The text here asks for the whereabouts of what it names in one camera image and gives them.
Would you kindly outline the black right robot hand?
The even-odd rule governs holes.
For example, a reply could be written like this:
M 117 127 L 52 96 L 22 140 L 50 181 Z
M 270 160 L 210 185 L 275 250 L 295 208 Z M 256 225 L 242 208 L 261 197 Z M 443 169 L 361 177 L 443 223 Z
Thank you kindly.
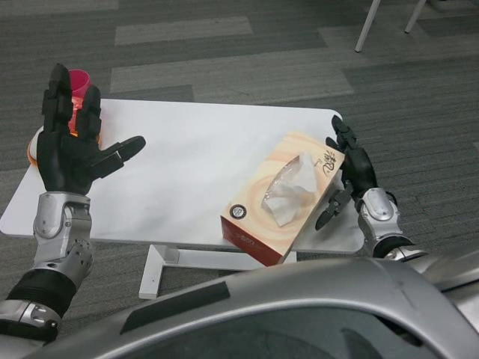
M 358 144 L 354 131 L 338 116 L 332 118 L 332 128 L 336 140 L 328 137 L 326 145 L 344 154 L 341 165 L 344 188 L 336 190 L 329 198 L 329 205 L 316 221 L 316 231 L 339 215 L 351 200 L 358 200 L 367 190 L 378 186 L 371 160 L 366 150 Z

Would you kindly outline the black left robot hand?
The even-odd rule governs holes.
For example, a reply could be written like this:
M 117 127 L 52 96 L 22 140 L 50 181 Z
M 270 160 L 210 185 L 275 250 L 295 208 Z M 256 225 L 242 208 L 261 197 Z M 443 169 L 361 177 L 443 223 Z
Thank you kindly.
M 86 195 L 94 180 L 107 177 L 124 166 L 146 145 L 137 135 L 102 150 L 98 138 L 100 90 L 88 87 L 82 108 L 76 112 L 76 133 L 70 133 L 73 91 L 70 74 L 63 64 L 56 64 L 44 91 L 43 130 L 37 139 L 37 166 L 47 191 Z

